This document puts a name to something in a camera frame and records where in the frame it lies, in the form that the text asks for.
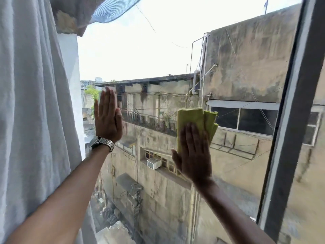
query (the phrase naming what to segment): sky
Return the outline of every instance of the sky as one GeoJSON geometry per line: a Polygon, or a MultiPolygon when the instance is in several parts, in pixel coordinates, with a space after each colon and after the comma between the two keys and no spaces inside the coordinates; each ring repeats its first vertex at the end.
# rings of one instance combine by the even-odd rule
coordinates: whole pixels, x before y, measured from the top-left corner
{"type": "MultiPolygon", "coordinates": [[[[190,73],[192,42],[205,32],[263,15],[266,0],[141,0],[78,37],[80,80],[132,80],[190,73]]],[[[267,13],[301,0],[269,0],[267,13]]],[[[202,39],[193,43],[191,73],[202,39]]]]}

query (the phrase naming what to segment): green tree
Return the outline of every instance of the green tree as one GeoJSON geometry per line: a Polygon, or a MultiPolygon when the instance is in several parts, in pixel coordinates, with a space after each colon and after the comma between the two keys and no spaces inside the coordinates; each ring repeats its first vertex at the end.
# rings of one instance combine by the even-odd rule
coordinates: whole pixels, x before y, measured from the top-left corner
{"type": "Polygon", "coordinates": [[[88,85],[87,89],[84,91],[85,94],[91,94],[93,96],[93,100],[98,100],[100,95],[100,90],[97,90],[94,86],[88,85]]]}

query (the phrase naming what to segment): window air conditioning unit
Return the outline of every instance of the window air conditioning unit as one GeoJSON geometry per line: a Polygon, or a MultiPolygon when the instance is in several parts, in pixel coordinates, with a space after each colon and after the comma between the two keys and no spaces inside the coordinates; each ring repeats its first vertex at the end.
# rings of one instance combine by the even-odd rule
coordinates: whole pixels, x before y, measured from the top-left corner
{"type": "Polygon", "coordinates": [[[162,164],[162,161],[159,158],[152,157],[147,160],[147,166],[153,170],[156,170],[157,168],[159,168],[161,166],[161,164],[162,164]]]}

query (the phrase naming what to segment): yellow cloth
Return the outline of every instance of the yellow cloth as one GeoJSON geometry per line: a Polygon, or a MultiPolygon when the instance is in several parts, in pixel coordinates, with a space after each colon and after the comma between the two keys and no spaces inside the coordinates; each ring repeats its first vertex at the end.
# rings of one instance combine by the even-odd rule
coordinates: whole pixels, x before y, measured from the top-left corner
{"type": "Polygon", "coordinates": [[[180,109],[177,111],[177,152],[181,152],[180,131],[189,122],[195,123],[200,135],[203,135],[204,127],[211,143],[218,125],[215,124],[217,112],[203,111],[202,108],[180,109]]]}

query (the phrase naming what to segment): black railing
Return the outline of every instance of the black railing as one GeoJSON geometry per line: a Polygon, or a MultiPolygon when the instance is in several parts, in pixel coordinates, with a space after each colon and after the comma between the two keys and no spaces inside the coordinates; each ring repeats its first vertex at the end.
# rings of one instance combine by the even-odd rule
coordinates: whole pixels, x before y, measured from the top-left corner
{"type": "Polygon", "coordinates": [[[122,116],[125,122],[133,123],[174,137],[177,136],[177,123],[175,121],[127,110],[122,110],[122,116]]]}

